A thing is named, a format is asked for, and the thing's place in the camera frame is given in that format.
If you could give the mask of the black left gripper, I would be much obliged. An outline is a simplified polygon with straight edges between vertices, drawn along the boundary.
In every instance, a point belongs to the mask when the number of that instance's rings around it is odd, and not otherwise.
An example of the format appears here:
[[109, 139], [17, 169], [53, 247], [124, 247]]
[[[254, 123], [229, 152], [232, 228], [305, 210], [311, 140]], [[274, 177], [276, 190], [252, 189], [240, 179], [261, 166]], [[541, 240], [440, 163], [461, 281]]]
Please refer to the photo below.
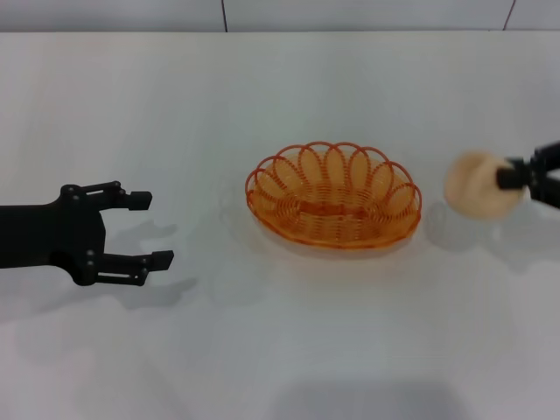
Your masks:
[[172, 250], [148, 255], [103, 254], [101, 211], [148, 210], [150, 192], [126, 192], [119, 181], [63, 185], [43, 205], [0, 206], [0, 269], [53, 266], [80, 286], [143, 286], [151, 272], [170, 268]]

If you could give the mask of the beige steamed bun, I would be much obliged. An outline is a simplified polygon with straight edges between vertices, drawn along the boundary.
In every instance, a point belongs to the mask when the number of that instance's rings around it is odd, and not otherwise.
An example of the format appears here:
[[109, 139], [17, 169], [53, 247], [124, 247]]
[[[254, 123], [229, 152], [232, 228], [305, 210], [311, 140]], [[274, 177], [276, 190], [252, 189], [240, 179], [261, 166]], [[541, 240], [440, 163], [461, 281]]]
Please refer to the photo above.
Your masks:
[[499, 169], [512, 169], [502, 157], [476, 150], [460, 155], [447, 171], [444, 198], [448, 206], [475, 220], [498, 220], [524, 198], [524, 190], [501, 190]]

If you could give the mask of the orange wire basket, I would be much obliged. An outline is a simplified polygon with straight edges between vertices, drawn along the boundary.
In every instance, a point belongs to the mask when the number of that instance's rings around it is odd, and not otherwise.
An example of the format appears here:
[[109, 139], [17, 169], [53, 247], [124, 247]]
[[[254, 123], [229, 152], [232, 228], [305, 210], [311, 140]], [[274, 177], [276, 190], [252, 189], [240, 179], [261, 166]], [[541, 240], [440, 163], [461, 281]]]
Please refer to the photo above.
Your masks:
[[409, 172], [355, 143], [294, 144], [263, 159], [244, 186], [249, 211], [285, 240], [324, 249], [385, 249], [417, 230], [423, 197]]

